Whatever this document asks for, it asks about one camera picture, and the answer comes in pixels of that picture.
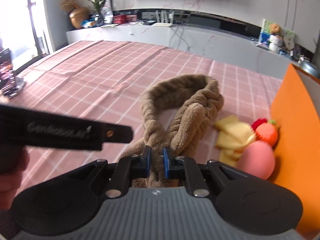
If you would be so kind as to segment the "left hand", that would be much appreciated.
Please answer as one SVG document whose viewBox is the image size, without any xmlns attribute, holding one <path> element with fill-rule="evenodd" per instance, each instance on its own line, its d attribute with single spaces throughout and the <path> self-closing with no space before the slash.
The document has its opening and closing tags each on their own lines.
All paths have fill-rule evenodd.
<svg viewBox="0 0 320 240">
<path fill-rule="evenodd" d="M 21 186 L 23 172 L 27 169 L 30 161 L 25 148 L 21 149 L 20 158 L 15 169 L 1 175 L 1 210 L 9 210 L 18 189 Z"/>
</svg>

